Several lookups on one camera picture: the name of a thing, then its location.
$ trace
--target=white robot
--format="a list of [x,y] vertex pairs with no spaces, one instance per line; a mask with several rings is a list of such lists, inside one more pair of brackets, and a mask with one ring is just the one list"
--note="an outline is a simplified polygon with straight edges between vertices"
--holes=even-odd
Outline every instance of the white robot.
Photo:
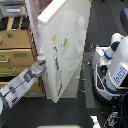
[[[120,20],[128,34],[128,9],[121,11]],[[128,36],[115,33],[111,46],[96,47],[92,69],[94,94],[105,103],[118,103],[128,89]]]
[[31,70],[26,68],[0,90],[0,128],[4,123],[4,110],[12,108],[35,84],[46,69],[45,60],[35,62]]

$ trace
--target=gray floor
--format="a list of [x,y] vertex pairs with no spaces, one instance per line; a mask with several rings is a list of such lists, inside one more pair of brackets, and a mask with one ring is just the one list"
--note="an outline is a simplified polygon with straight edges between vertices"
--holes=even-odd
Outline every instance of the gray floor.
[[[128,7],[128,0],[92,0],[91,16],[87,32],[85,52],[91,52],[91,44],[110,45],[111,35],[120,32],[126,35],[120,23],[120,11]],[[90,79],[90,68],[81,71],[81,78]],[[80,87],[88,90],[90,83],[80,80]],[[78,91],[76,99],[61,99],[57,104],[46,98],[23,98],[14,108],[5,111],[3,128],[36,128],[39,125],[79,125],[92,128],[91,115],[98,116],[103,127],[105,118],[99,109],[92,90]]]

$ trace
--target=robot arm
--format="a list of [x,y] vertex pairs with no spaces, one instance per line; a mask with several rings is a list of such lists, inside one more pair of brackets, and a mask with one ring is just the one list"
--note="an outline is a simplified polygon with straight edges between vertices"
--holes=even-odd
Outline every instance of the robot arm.
[[45,61],[35,62],[31,70],[26,68],[0,90],[0,127],[3,124],[3,111],[12,108],[35,84],[36,79],[43,75]]

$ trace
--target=white panel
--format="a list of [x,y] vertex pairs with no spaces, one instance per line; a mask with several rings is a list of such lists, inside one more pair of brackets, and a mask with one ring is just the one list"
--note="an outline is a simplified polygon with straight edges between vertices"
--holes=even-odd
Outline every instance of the white panel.
[[90,6],[88,0],[54,0],[38,17],[54,102],[81,63]]

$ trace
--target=blue logo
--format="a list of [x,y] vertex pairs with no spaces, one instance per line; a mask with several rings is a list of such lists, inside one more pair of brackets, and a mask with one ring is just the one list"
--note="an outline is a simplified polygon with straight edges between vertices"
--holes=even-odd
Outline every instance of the blue logo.
[[125,74],[126,74],[126,69],[124,67],[120,67],[120,71],[117,73],[117,76],[114,77],[115,82],[119,84],[123,79],[123,77],[125,76]]

